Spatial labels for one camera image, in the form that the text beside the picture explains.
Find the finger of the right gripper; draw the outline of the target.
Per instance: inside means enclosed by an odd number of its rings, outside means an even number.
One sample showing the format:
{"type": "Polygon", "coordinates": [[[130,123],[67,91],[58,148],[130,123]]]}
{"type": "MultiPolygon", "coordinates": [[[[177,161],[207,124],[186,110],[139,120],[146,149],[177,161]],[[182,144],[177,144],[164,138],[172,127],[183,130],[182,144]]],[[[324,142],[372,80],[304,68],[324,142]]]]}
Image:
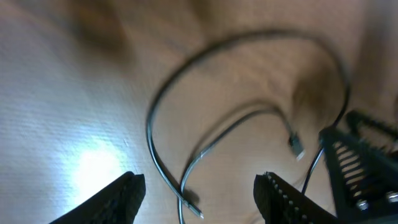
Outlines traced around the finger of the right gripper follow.
{"type": "Polygon", "coordinates": [[[397,161],[365,141],[325,128],[319,134],[338,218],[396,218],[397,161]]]}
{"type": "Polygon", "coordinates": [[[351,134],[357,137],[360,137],[359,128],[361,126],[368,126],[370,128],[382,131],[392,139],[397,139],[397,128],[387,124],[384,121],[373,119],[371,116],[361,113],[360,111],[352,110],[347,113],[346,123],[351,131],[351,134]]]}

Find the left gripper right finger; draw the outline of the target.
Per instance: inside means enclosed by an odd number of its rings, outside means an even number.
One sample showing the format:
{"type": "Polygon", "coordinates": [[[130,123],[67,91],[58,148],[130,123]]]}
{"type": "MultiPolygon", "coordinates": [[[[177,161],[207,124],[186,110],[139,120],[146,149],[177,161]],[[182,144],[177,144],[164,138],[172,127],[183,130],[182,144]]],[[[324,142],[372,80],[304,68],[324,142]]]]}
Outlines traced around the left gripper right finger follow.
{"type": "Polygon", "coordinates": [[[257,175],[253,196],[269,224],[337,224],[338,219],[273,172],[257,175]]]}

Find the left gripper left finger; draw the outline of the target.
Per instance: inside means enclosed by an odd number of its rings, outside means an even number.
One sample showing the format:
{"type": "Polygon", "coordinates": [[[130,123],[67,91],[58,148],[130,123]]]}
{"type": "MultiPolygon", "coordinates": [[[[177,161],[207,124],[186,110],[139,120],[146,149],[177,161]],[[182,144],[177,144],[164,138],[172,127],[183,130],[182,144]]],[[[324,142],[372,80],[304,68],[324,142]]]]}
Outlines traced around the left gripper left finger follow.
{"type": "Polygon", "coordinates": [[[128,171],[51,224],[132,224],[145,195],[144,175],[128,171]]]}

